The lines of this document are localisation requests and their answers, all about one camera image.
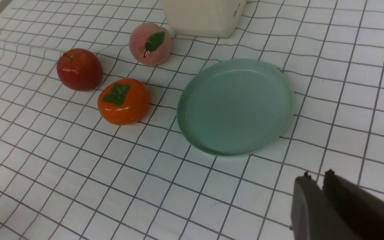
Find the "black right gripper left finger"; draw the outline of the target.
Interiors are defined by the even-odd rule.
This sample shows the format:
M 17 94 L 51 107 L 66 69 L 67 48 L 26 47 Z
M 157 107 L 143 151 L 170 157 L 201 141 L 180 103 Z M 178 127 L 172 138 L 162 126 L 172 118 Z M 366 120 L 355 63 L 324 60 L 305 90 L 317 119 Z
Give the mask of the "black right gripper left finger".
M 294 181 L 291 226 L 295 240 L 358 240 L 308 172 Z

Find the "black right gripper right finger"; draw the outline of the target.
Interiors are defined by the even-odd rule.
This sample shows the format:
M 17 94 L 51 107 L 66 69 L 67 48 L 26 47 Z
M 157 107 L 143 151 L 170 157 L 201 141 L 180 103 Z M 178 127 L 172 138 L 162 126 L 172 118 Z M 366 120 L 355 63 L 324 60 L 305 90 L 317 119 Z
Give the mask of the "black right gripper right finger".
M 384 240 L 384 201 L 358 185 L 325 172 L 323 193 L 337 214 L 361 240 Z

